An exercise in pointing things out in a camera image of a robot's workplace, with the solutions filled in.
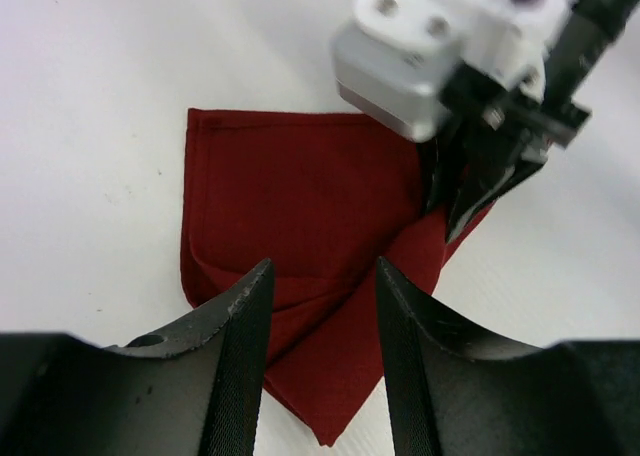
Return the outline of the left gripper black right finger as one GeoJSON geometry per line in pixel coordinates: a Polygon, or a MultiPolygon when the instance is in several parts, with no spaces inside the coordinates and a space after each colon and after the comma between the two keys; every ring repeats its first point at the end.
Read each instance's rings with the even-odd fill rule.
{"type": "Polygon", "coordinates": [[[376,304],[398,455],[635,455],[639,345],[538,348],[417,288],[388,260],[376,304]]]}

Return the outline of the dark red cloth napkin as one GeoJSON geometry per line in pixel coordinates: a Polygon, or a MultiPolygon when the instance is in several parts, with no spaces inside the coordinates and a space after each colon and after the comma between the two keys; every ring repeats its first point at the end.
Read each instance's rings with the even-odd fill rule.
{"type": "Polygon", "coordinates": [[[275,268],[265,389],[333,445],[383,375],[375,263],[424,292],[458,248],[414,144],[361,114],[192,109],[180,250],[200,306],[275,268]]]}

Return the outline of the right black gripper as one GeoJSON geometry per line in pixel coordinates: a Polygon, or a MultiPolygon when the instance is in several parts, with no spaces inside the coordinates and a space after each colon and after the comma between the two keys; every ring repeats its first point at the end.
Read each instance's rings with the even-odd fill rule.
{"type": "Polygon", "coordinates": [[[573,95],[638,4],[568,0],[545,42],[542,71],[519,70],[505,88],[468,63],[453,73],[442,101],[470,127],[445,125],[424,145],[424,213],[451,205],[447,243],[541,170],[550,144],[566,146],[574,139],[590,113],[573,103],[573,95]]]}

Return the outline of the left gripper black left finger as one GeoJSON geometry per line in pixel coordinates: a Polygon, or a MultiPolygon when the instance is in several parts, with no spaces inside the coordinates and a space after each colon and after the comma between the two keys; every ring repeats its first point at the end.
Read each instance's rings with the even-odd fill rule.
{"type": "Polygon", "coordinates": [[[5,455],[249,455],[274,268],[126,346],[63,333],[1,337],[5,455]]]}

